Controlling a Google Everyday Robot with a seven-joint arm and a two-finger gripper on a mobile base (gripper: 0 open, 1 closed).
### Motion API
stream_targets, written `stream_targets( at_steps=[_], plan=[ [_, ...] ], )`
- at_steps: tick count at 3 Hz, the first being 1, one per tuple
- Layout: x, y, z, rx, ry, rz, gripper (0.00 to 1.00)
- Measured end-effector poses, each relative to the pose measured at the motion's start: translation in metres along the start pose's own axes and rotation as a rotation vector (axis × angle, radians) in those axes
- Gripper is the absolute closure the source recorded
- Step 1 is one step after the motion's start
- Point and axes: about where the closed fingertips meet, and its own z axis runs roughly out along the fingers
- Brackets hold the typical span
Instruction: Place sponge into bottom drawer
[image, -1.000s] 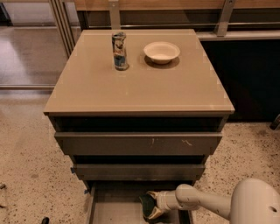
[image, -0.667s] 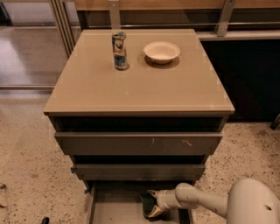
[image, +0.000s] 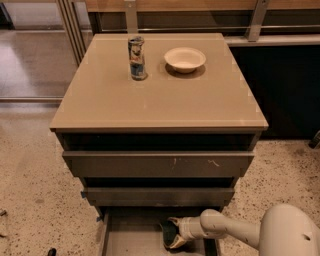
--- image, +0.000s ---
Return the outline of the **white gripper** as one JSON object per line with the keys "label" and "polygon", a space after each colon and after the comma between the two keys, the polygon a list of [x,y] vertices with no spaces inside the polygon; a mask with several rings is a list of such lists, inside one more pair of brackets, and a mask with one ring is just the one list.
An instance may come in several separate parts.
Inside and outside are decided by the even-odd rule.
{"label": "white gripper", "polygon": [[176,235],[172,241],[166,241],[164,243],[166,249],[178,249],[185,245],[187,241],[202,237],[202,226],[199,217],[169,217],[168,220],[179,227],[180,235]]}

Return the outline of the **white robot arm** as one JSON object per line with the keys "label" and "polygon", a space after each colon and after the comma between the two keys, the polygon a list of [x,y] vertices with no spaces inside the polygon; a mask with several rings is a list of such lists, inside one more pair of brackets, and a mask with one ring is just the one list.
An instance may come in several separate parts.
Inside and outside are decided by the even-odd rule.
{"label": "white robot arm", "polygon": [[260,224],[206,209],[196,217],[169,217],[160,227],[167,249],[177,249],[192,240],[229,235],[256,249],[259,256],[320,256],[320,228],[306,213],[289,204],[269,208]]}

